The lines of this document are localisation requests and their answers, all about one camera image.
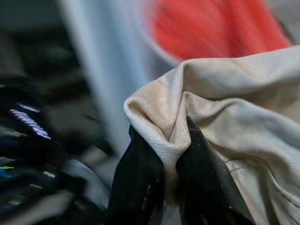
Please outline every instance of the garment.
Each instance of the garment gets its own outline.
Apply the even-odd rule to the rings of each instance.
[[[124,103],[171,186],[186,117],[227,165],[258,225],[300,224],[300,46],[182,62]]]
[[[153,40],[178,60],[241,57],[290,44],[263,0],[155,0]]]

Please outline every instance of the beige fabric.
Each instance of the beige fabric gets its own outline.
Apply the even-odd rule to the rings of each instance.
[[[181,63],[124,104],[170,180],[186,116],[225,161],[258,225],[300,224],[300,46]]]

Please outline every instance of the red object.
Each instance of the red object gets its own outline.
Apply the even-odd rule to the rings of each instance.
[[[261,0],[156,0],[154,41],[175,58],[240,57],[289,47]]]

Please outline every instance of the white twill fabric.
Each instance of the white twill fabric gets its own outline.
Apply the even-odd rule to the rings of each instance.
[[[189,116],[226,163],[256,224],[300,224],[300,46],[187,60],[135,92],[124,109],[169,180],[190,145]]]

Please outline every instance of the red fabric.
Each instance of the red fabric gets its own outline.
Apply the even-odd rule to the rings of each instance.
[[[261,0],[156,0],[154,41],[179,59],[240,57],[289,42]]]

